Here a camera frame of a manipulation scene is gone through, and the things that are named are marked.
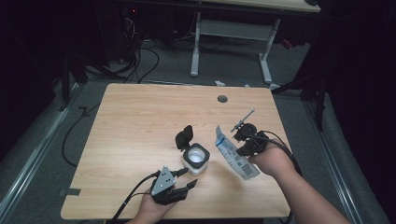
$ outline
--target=table leg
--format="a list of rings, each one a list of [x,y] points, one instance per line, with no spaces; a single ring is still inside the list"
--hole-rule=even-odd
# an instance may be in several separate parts
[[[192,77],[198,76],[200,34],[201,34],[201,12],[197,12],[197,22],[195,27],[195,46],[194,46],[194,52],[192,53],[192,63],[191,63]]]
[[[267,84],[271,84],[273,82],[271,79],[270,70],[268,69],[267,57],[270,52],[271,46],[274,42],[274,38],[279,23],[280,23],[280,19],[276,19],[268,36],[267,45],[265,46],[265,51],[264,53],[259,54],[260,64],[262,65],[262,75],[264,76],[264,81]]]

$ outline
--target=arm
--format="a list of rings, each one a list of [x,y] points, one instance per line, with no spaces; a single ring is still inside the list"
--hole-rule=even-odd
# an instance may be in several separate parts
[[[154,202],[151,195],[145,194],[140,202],[139,211],[134,219],[126,224],[155,224],[163,219],[163,216],[171,210],[177,203],[161,205]]]
[[[334,206],[297,174],[290,159],[276,145],[268,143],[263,153],[248,160],[276,180],[298,223],[349,223]]]

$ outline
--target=hand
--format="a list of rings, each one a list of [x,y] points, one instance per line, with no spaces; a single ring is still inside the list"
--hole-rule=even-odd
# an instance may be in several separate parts
[[[129,224],[155,224],[163,219],[163,216],[171,210],[177,203],[169,203],[168,205],[162,205],[155,203],[151,195],[149,195],[149,189],[146,190],[147,194],[143,195],[142,201],[140,202],[139,211],[136,216]]]
[[[263,173],[273,177],[285,172],[295,171],[294,165],[286,153],[273,143],[268,143],[264,152],[249,157],[248,161],[256,164]]]

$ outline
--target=electrical cable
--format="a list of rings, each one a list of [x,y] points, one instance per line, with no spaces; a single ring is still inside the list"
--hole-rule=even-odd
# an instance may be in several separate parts
[[[191,39],[192,37],[194,37],[194,35],[190,36],[189,38],[184,38],[184,39],[182,39],[182,40],[174,41],[174,44],[176,44],[176,45],[178,45],[178,46],[181,46],[181,47],[191,46],[192,44],[195,43],[194,40],[189,41],[189,39]],[[182,42],[182,41],[183,41],[183,42],[189,41],[189,42],[188,42],[188,44],[180,44],[179,42]]]
[[[257,139],[261,139],[261,140],[265,140],[265,141],[267,141],[267,142],[270,142],[270,143],[272,143],[272,144],[274,144],[274,145],[280,147],[280,148],[286,153],[286,155],[288,155],[289,159],[291,160],[291,162],[292,162],[293,165],[294,165],[294,169],[296,170],[296,172],[297,172],[300,176],[303,176],[303,173],[302,173],[302,171],[301,171],[300,165],[298,164],[297,160],[294,158],[294,155],[291,153],[291,151],[290,151],[290,150],[288,149],[288,147],[286,146],[285,142],[282,141],[282,139],[281,139],[278,135],[276,135],[275,133],[272,133],[272,132],[269,132],[269,131],[263,131],[263,132],[264,132],[264,133],[270,133],[270,134],[272,134],[273,136],[275,136],[275,137],[281,142],[281,144],[279,144],[277,141],[274,141],[274,140],[272,140],[272,139],[268,139],[268,138],[264,138],[264,137],[259,137],[259,136],[255,136],[255,135],[248,135],[248,137],[250,137],[250,138],[257,138]],[[285,222],[284,222],[281,218],[279,219],[279,221],[280,221],[282,224],[289,224],[289,223],[291,222],[292,217],[293,217],[293,213],[290,211],[290,212],[289,212],[289,216],[288,216],[288,218],[286,219]]]
[[[87,223],[87,222],[89,222],[89,220],[82,220],[78,224],[84,224],[84,223]]]
[[[288,149],[288,147],[286,147],[286,144],[285,144],[279,137],[277,137],[277,139],[279,139],[279,141],[281,141],[282,144],[280,144],[280,143],[278,143],[277,141],[274,141],[274,140],[272,140],[272,139],[268,139],[268,138],[264,138],[264,137],[259,137],[259,136],[255,136],[255,135],[247,135],[247,137],[265,140],[265,141],[267,141],[267,142],[270,142],[270,143],[272,143],[272,144],[277,145],[278,147],[280,147],[280,148],[286,153],[286,155],[288,155],[288,157],[289,157],[289,159],[291,160],[291,162],[293,163],[294,169],[297,171],[297,173],[298,173],[300,176],[303,176],[303,173],[302,173],[302,171],[301,171],[301,169],[300,169],[299,164],[297,163],[297,160],[294,158],[293,154],[292,154],[291,151]]]
[[[136,194],[133,194],[131,198],[133,198],[136,195],[143,195],[143,194],[149,194],[149,193],[136,193]]]
[[[87,117],[95,108],[97,108],[100,105],[97,104],[95,105],[93,108],[91,108],[90,110],[88,110],[88,112],[84,112],[81,117],[79,119],[77,119],[73,125],[69,128],[69,130],[67,131],[66,135],[64,136],[64,141],[62,142],[62,156],[64,157],[64,161],[66,161],[69,165],[77,167],[76,164],[74,164],[73,162],[71,162],[69,159],[67,159],[66,154],[64,152],[64,145],[66,144],[67,141],[67,137],[69,136],[69,134],[73,131],[73,129],[76,127],[76,125],[85,117]]]
[[[154,64],[154,66],[147,73],[145,73],[141,78],[139,78],[137,80],[137,84],[140,84],[142,82],[143,78],[146,77],[150,72],[152,72],[157,67],[158,63],[160,62],[160,56],[154,50],[152,50],[152,49],[146,49],[146,50],[152,52],[157,57],[157,62]]]
[[[247,40],[247,41],[244,42],[244,43],[238,43],[238,42],[231,41],[231,40],[228,40],[228,39],[229,39],[229,38],[224,38],[224,42],[225,42],[225,43],[229,43],[229,44],[239,45],[239,46],[245,46],[245,45],[253,44],[253,43],[256,43],[256,42],[259,41],[259,40],[249,39],[249,40]]]
[[[128,202],[131,200],[132,197],[134,197],[137,194],[134,194],[134,192],[137,190],[137,188],[140,187],[140,185],[142,185],[145,181],[147,181],[148,179],[152,178],[152,177],[156,177],[161,173],[161,171],[157,171],[156,173],[153,173],[151,175],[146,176],[144,179],[142,179],[135,187],[134,189],[131,191],[131,193],[128,195],[128,197],[126,197],[125,201],[122,203],[122,205],[120,206],[119,210],[117,211],[116,215],[114,215],[114,217],[111,219],[110,224],[115,224],[117,219],[119,218],[122,210],[125,208],[125,206],[128,204]]]
[[[124,83],[127,83],[127,82],[128,82],[128,79],[130,79],[130,80],[129,80],[129,83],[131,83],[132,79],[134,78],[134,74],[137,75],[136,70],[137,70],[137,67],[138,67],[139,64],[140,64],[140,58],[141,58],[141,55],[140,55],[140,48],[138,48],[138,49],[137,49],[137,59],[136,59],[136,60],[137,60],[137,63],[136,63],[136,65],[134,66],[134,70],[132,70],[132,72],[127,76],[127,78],[125,78]]]
[[[206,42],[206,43],[216,43],[217,41],[219,41],[219,43],[218,43],[217,46],[215,46],[214,48],[207,48],[207,47],[204,47],[204,46],[202,46],[202,45],[200,44],[200,45],[199,45],[200,48],[201,48],[201,49],[206,49],[206,50],[215,50],[215,49],[220,48],[220,47],[223,45],[223,40],[224,40],[224,38],[219,37],[219,38],[212,38],[212,39],[215,39],[215,41]]]
[[[126,33],[125,32],[123,33],[125,35],[125,38],[126,38],[126,47],[127,47],[126,57],[128,57],[128,55],[131,54],[132,50],[134,50],[134,48],[132,47],[132,42],[134,40],[134,33],[135,33],[135,29],[136,28],[135,28],[134,22],[131,19],[129,19],[129,18],[124,18],[124,19],[130,22],[129,26],[126,28]],[[129,29],[131,28],[131,26],[133,26],[133,30],[132,30],[131,37],[129,37],[129,33],[128,32],[129,32]],[[129,63],[125,67],[123,67],[123,68],[121,68],[119,70],[116,70],[113,73],[120,74],[120,73],[126,72],[126,71],[130,70],[135,65],[135,62],[136,62],[135,56],[132,53],[132,56],[131,56],[131,59],[130,59]],[[103,73],[97,72],[97,71],[93,71],[93,70],[91,70],[88,67],[85,67],[85,72],[88,73],[88,74],[91,74],[91,75],[95,75],[95,76],[102,76],[103,75]]]
[[[184,39],[188,39],[188,38],[191,38],[191,37],[195,36],[195,34],[191,35],[191,36],[188,36],[188,35],[191,33],[192,27],[194,27],[196,17],[197,17],[197,13],[195,12],[194,13],[194,17],[192,18],[192,23],[191,23],[189,31],[183,37],[178,38],[178,39],[174,39],[174,41],[184,40]]]

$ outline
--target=gray carpet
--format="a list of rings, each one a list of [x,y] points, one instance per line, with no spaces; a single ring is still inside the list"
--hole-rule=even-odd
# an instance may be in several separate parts
[[[152,45],[152,42],[144,44],[146,47]],[[214,48],[215,46],[216,43],[206,44],[203,47]],[[145,77],[144,82],[160,80],[196,85],[215,85],[215,80],[220,80],[227,86],[244,86],[244,83],[240,81],[241,78],[252,87],[267,87],[268,85],[263,82],[257,56],[262,46],[262,42],[244,46],[227,43],[216,50],[203,49],[201,51],[199,76],[190,77],[192,46],[174,45],[169,48],[158,44],[152,50],[159,54],[160,62]],[[290,50],[279,45],[272,47],[268,63],[276,84],[285,84],[292,81],[308,49],[309,46]],[[152,52],[142,49],[141,54],[141,64],[137,70],[139,76],[145,74],[156,63],[156,57]],[[60,217],[64,197],[59,196],[59,192],[70,186],[75,172],[75,168],[63,160],[62,143],[68,129],[82,114],[82,109],[79,107],[92,108],[98,104],[102,99],[106,85],[110,82],[114,82],[114,80],[106,77],[90,76],[89,82],[84,86],[77,100],[70,105],[69,114],[55,134],[47,156],[24,192],[11,216],[10,223],[79,223],[79,220],[63,220]],[[324,162],[315,129],[310,123],[299,97],[294,94],[283,94],[276,95],[275,100],[290,145],[302,168],[305,179],[344,213],[344,207]],[[1,162],[0,196],[2,198],[7,194],[22,166],[43,137],[43,133],[51,125],[54,116],[59,113],[57,112],[59,106],[58,96],[21,138],[11,153]],[[95,114],[96,110],[93,110],[90,116],[82,119],[67,138],[65,143],[66,156],[74,163],[79,160]],[[353,160],[353,156],[348,150],[347,143],[330,109],[325,112],[324,127],[325,133],[331,139],[332,148],[336,150],[337,162],[348,176],[347,183],[352,189],[354,198],[357,199],[359,209],[364,213],[362,214],[364,222],[387,223],[386,217],[384,217],[381,208],[375,201],[375,196],[368,188],[364,176],[360,173],[359,166]],[[102,223],[102,221],[96,220],[88,223]],[[264,223],[279,222],[276,219],[267,218]]]

